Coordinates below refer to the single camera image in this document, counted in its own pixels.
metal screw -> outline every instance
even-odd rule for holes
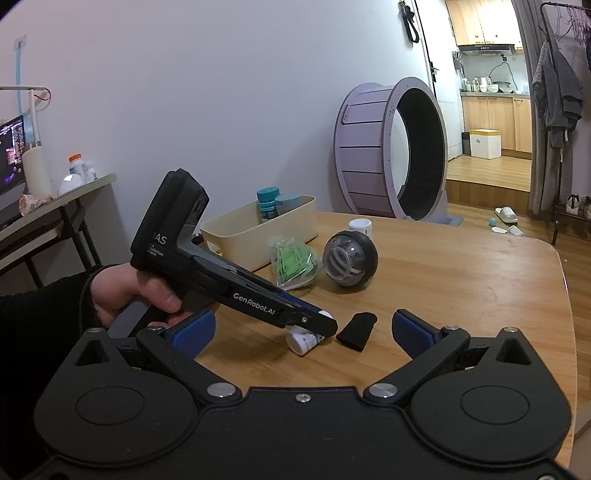
[[[398,388],[391,383],[374,383],[369,387],[369,393],[378,398],[390,398],[398,393]]]
[[[308,403],[310,400],[312,400],[312,397],[309,396],[307,393],[298,393],[295,396],[295,401],[298,401],[300,403]]]
[[[209,393],[212,397],[226,398],[236,393],[236,387],[227,382],[213,383],[208,386],[207,393]]]

wooden cabinet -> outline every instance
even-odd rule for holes
[[[531,153],[531,103],[527,98],[513,98],[515,149]]]
[[[447,0],[457,45],[515,44],[523,48],[511,0]]]
[[[447,10],[452,21],[457,45],[484,43],[484,33],[473,0],[449,0]]]
[[[472,0],[478,13],[485,43],[509,43],[503,0]]]
[[[488,97],[489,128],[501,131],[501,148],[515,148],[513,98]]]
[[[515,44],[516,50],[523,50],[523,42],[521,41],[521,32],[519,31],[519,24],[517,23],[517,15],[515,15],[515,9],[513,8],[513,2],[511,0],[503,0],[505,4],[505,28],[511,32],[511,40],[507,43]]]
[[[527,98],[463,96],[464,130],[501,132],[501,148],[531,153],[531,107]]]
[[[490,128],[487,97],[462,97],[464,109],[464,130]]]

beige storage box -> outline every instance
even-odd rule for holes
[[[470,130],[470,155],[479,158],[501,156],[501,132],[486,128]]]
[[[271,263],[271,247],[282,239],[309,242],[318,235],[316,199],[302,195],[303,205],[261,223],[257,202],[249,203],[201,224],[208,242],[222,250],[222,256],[250,271]]]

white lamp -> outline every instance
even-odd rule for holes
[[[41,138],[39,137],[39,124],[37,123],[37,111],[35,110],[35,92],[43,92],[47,88],[31,85],[0,85],[0,90],[27,90],[29,92],[33,142],[29,143],[28,150],[22,156],[22,167],[25,171],[29,193],[39,199],[51,197],[53,195],[53,189],[51,188],[47,166],[43,159]]]

hand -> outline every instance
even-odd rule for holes
[[[93,279],[90,293],[96,315],[105,328],[111,326],[121,309],[135,295],[140,295],[160,310],[173,314],[167,323],[154,322],[158,325],[172,327],[190,314],[181,310],[181,300],[164,280],[137,271],[129,263],[101,271]]]

